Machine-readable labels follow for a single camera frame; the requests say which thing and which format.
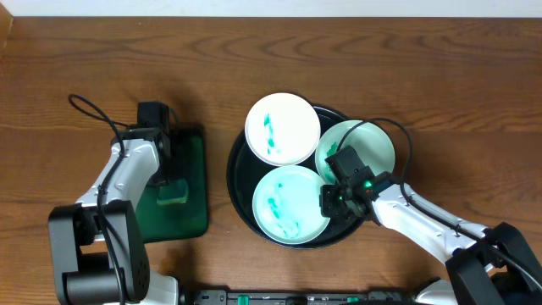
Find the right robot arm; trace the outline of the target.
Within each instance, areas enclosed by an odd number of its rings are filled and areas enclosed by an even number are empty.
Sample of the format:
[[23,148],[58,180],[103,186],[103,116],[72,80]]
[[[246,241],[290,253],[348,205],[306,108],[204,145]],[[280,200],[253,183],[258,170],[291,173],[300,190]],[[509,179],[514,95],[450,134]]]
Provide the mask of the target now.
[[371,219],[444,264],[449,278],[416,292],[415,304],[539,304],[541,264],[521,232],[466,221],[419,196],[388,172],[356,173],[321,188],[325,216]]

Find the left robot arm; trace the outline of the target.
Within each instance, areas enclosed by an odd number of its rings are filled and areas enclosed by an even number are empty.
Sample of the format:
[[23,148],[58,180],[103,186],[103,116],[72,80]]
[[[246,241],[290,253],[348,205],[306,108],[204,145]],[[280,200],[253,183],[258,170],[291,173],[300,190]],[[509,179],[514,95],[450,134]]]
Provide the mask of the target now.
[[170,156],[158,127],[118,135],[89,191],[48,217],[54,283],[62,304],[177,304],[177,279],[150,269],[136,207]]

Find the green yellow sponge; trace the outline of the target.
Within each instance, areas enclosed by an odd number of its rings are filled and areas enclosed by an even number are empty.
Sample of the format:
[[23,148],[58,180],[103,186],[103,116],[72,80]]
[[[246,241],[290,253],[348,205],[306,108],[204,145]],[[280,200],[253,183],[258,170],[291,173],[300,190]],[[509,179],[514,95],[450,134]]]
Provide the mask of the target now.
[[160,186],[157,205],[183,204],[188,200],[189,188],[185,179],[171,180],[166,186]]

